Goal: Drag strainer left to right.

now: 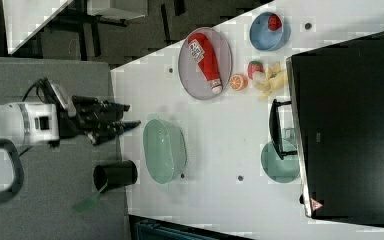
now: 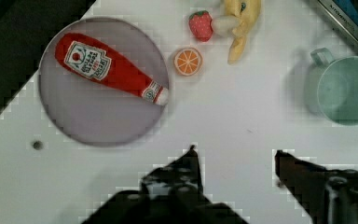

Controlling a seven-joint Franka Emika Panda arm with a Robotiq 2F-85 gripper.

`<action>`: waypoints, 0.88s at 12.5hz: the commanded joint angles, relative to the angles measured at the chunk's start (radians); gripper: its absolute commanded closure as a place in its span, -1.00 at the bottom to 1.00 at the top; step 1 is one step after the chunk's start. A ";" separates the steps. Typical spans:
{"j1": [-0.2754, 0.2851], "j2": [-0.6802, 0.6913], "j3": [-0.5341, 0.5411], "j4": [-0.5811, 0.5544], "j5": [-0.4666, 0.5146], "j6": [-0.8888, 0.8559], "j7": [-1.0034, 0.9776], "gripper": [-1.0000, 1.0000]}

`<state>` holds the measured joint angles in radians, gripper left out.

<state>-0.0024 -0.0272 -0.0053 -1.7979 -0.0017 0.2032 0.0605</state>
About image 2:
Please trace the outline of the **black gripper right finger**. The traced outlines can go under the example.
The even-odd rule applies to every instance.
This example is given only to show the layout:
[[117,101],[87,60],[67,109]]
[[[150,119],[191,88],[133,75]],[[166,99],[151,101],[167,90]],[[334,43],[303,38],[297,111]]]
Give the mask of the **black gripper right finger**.
[[327,169],[279,150],[275,174],[312,224],[358,224],[358,171]]

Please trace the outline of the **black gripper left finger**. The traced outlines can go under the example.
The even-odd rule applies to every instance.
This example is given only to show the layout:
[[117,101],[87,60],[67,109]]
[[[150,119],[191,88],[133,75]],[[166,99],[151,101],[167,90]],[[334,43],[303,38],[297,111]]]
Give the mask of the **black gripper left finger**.
[[83,224],[248,224],[224,203],[203,194],[194,146],[180,158],[145,175],[138,190],[122,190]]

